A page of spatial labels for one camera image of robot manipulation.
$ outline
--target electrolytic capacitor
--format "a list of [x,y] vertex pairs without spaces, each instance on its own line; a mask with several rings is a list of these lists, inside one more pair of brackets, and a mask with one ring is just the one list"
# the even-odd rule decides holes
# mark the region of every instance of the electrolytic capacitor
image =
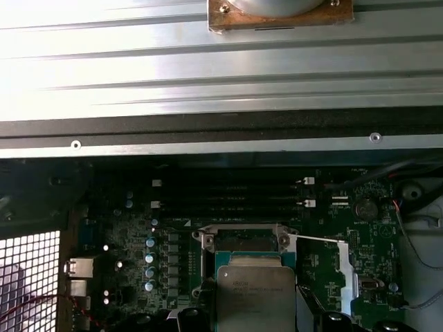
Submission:
[[107,244],[103,245],[103,251],[105,251],[105,252],[110,251],[110,250],[114,250],[114,249],[116,249],[116,246],[114,244],[107,243]]
[[156,243],[156,239],[155,239],[155,237],[150,237],[148,240],[146,240],[146,246],[147,246],[148,248],[152,248],[152,247],[154,247],[154,246],[155,246],[155,243]]
[[149,254],[146,254],[145,261],[148,264],[152,264],[152,262],[154,262],[154,254],[152,252],[150,252]]
[[151,266],[150,268],[147,268],[145,271],[145,276],[149,279],[153,278],[155,276],[156,269],[155,267]]
[[152,292],[155,288],[155,280],[149,280],[146,284],[145,284],[145,291],[147,292]]
[[103,295],[105,296],[105,298],[103,299],[103,304],[106,305],[106,306],[111,304],[112,302],[116,301],[115,290],[105,289],[103,291]]

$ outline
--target screw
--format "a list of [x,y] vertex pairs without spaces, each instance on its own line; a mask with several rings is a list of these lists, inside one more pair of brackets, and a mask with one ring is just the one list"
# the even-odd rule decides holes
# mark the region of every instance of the screw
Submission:
[[373,143],[380,143],[382,137],[381,137],[381,134],[380,134],[380,133],[371,133],[371,134],[369,135],[369,139],[370,139],[370,141],[373,142]]
[[226,5],[226,4],[224,4],[224,5],[222,5],[222,6],[220,7],[220,12],[222,12],[222,13],[224,13],[224,14],[229,13],[229,10],[230,10],[230,8],[229,8],[229,6]]
[[383,323],[383,328],[387,331],[398,331],[399,328],[395,323],[392,322],[385,322]]
[[289,245],[289,237],[287,235],[282,235],[278,238],[278,244],[281,246],[288,246]]
[[80,150],[80,148],[82,147],[82,143],[80,143],[79,140],[73,140],[73,141],[71,142],[71,147],[72,147],[74,150]]
[[329,314],[329,318],[331,320],[335,320],[336,322],[341,320],[341,315],[339,313],[331,313]]

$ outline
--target green circuit board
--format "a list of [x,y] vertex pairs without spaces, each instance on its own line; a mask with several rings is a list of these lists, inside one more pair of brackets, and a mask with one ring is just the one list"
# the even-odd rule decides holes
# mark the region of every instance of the green circuit board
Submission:
[[[97,305],[98,314],[110,317],[118,311],[121,317],[192,305],[196,302],[193,292],[204,275],[201,243],[192,237],[195,230],[213,224],[281,223],[305,236],[349,243],[356,273],[361,280],[371,281],[352,302],[352,315],[359,324],[370,329],[379,320],[402,321],[392,185],[372,181],[346,192],[324,190],[326,183],[342,183],[367,171],[165,169],[125,176],[99,174],[88,197],[89,218],[96,222],[95,228],[81,233],[80,245],[89,250],[90,242],[112,245],[107,255],[125,266],[104,273],[101,287],[116,289],[118,294],[120,289],[131,288],[133,295],[123,302]],[[356,215],[356,204],[365,200],[376,203],[375,217]],[[147,239],[154,239],[155,245],[148,248]],[[238,239],[255,240],[261,248],[276,246],[272,233],[263,230],[221,232],[216,241],[229,248],[229,241]],[[339,311],[344,278],[338,271],[337,245],[299,239],[297,250],[298,283],[309,288],[326,310]],[[154,257],[150,264],[145,259],[148,254]],[[155,269],[153,277],[146,276],[148,268]],[[147,282],[152,282],[153,290],[146,291]],[[101,301],[100,293],[96,302]]]

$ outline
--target capacitor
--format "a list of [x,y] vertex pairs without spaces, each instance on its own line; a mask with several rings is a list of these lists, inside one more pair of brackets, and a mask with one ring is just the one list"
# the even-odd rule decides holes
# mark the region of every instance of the capacitor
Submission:
[[133,206],[134,206],[134,202],[131,201],[130,199],[128,199],[125,203],[125,208],[132,209]]
[[116,301],[116,294],[111,290],[104,290],[103,295],[105,296],[103,299],[104,305],[108,305]]
[[145,284],[145,291],[147,292],[152,292],[152,290],[155,288],[155,281],[154,280],[149,280],[146,284]]
[[397,285],[397,284],[394,283],[394,282],[391,282],[391,283],[389,284],[388,288],[389,288],[389,290],[390,290],[391,292],[393,292],[393,293],[396,293],[396,292],[399,291],[399,285]]
[[155,276],[155,272],[156,272],[155,267],[151,266],[150,268],[147,268],[145,271],[146,278],[149,279],[153,278]]
[[372,199],[362,199],[354,206],[357,218],[362,221],[374,221],[379,216],[379,207]]
[[108,297],[111,301],[113,301],[116,298],[115,288],[108,288],[103,290],[103,296]]
[[103,246],[103,251],[110,251],[116,249],[116,246],[114,244],[105,244]]
[[152,252],[150,252],[149,254],[146,254],[145,261],[148,264],[152,264],[152,262],[154,261],[154,254]]
[[155,243],[156,243],[156,239],[155,239],[155,237],[150,237],[148,240],[146,240],[146,246],[147,246],[148,248],[152,248],[152,247],[154,247],[154,246],[155,246]]

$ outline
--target metal fan grille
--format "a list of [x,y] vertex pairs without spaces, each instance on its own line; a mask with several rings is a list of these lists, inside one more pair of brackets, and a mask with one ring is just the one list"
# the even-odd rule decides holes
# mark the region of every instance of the metal fan grille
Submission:
[[55,331],[57,298],[25,302],[57,293],[60,232],[0,240],[0,332]]

